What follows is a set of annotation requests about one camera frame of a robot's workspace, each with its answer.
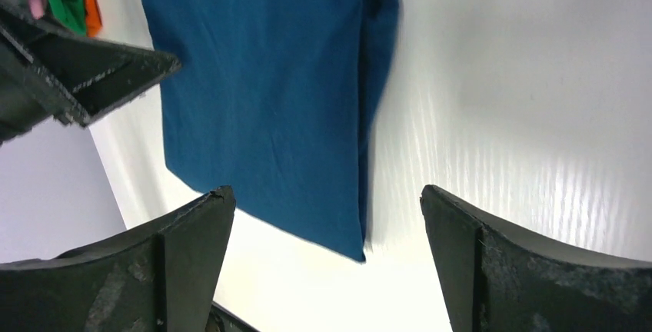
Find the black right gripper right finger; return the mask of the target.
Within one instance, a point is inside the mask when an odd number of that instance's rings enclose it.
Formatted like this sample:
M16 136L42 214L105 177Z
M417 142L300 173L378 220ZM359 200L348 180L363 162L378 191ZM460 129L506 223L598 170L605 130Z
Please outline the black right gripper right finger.
M428 242L455 331L649 331L651 265L556 241L434 185Z

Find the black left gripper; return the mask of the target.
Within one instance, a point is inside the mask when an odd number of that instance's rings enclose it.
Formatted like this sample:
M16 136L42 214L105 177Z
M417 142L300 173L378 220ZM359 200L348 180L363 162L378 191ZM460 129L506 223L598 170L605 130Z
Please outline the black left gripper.
M1 143L54 118L87 127L181 67L165 51L87 38L1 1Z

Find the blue t-shirt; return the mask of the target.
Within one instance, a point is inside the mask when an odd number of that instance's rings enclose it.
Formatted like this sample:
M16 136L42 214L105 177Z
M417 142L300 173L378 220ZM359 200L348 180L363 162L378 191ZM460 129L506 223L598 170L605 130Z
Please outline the blue t-shirt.
M141 0L160 84L165 163L191 189L362 262L368 152L399 0Z

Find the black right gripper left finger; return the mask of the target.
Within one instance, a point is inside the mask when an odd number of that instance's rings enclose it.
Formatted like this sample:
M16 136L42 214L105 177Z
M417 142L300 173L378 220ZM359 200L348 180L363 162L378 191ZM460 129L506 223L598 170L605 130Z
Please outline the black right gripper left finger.
M203 331L235 214L229 186L103 241L1 266L3 331Z

